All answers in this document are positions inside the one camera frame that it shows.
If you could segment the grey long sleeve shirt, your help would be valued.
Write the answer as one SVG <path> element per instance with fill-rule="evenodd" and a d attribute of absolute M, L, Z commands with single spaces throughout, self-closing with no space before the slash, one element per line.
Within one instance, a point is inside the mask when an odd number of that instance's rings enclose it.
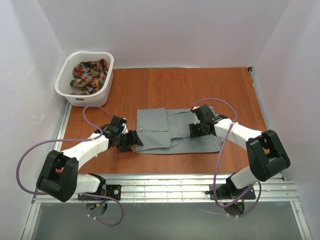
<path fill-rule="evenodd" d="M 138 109 L 136 131 L 143 145 L 137 145 L 135 152 L 155 155 L 219 152 L 220 137 L 190 137 L 189 124 L 195 120 L 196 115 L 187 108 Z"/>

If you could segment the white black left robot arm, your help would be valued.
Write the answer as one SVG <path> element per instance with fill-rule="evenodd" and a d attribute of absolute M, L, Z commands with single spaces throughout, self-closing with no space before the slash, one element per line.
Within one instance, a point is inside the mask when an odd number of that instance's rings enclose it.
<path fill-rule="evenodd" d="M 131 153 L 142 146 L 137 131 L 127 130 L 127 120 L 114 116 L 109 124 L 94 131 L 85 141 L 63 150 L 48 153 L 36 182 L 38 190 L 66 202 L 73 195 L 91 194 L 93 198 L 107 196 L 106 179 L 95 173 L 79 174 L 79 169 L 98 154 L 115 147 Z"/>

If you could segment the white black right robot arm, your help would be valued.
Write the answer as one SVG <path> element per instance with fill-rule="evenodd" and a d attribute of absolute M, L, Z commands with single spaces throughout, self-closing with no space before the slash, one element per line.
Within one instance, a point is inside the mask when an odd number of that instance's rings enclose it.
<path fill-rule="evenodd" d="M 193 107 L 196 122 L 189 124 L 190 137 L 206 135 L 224 138 L 247 152 L 248 166 L 227 178 L 219 191 L 242 190 L 258 181 L 265 182 L 291 166 L 283 144 L 273 130 L 247 128 L 224 115 L 216 115 L 208 105 Z"/>

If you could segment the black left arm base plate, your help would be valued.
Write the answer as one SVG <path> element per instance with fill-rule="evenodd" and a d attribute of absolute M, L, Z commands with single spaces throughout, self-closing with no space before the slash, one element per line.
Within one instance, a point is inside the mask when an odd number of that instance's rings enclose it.
<path fill-rule="evenodd" d="M 105 188 L 102 189 L 101 193 L 94 192 L 92 195 L 106 196 L 116 200 L 120 200 L 122 196 L 122 186 L 120 184 L 107 184 Z M 105 198 L 101 197 L 90 197 L 86 195 L 78 195 L 77 200 L 79 201 L 103 201 Z"/>

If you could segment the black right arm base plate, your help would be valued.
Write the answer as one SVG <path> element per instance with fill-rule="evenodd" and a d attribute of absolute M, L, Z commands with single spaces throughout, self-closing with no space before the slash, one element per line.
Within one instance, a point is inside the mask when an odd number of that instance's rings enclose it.
<path fill-rule="evenodd" d="M 245 187 L 242 189 L 229 190 L 226 187 L 226 184 L 217 184 L 216 185 L 216 198 L 217 200 L 233 200 L 239 197 L 246 189 L 249 187 Z M 206 195 L 210 195 L 210 199 L 214 200 L 214 186 L 213 184 L 209 185 L 209 190 L 204 192 Z M 244 200 L 255 200 L 256 194 L 254 189 L 250 189 L 243 197 Z"/>

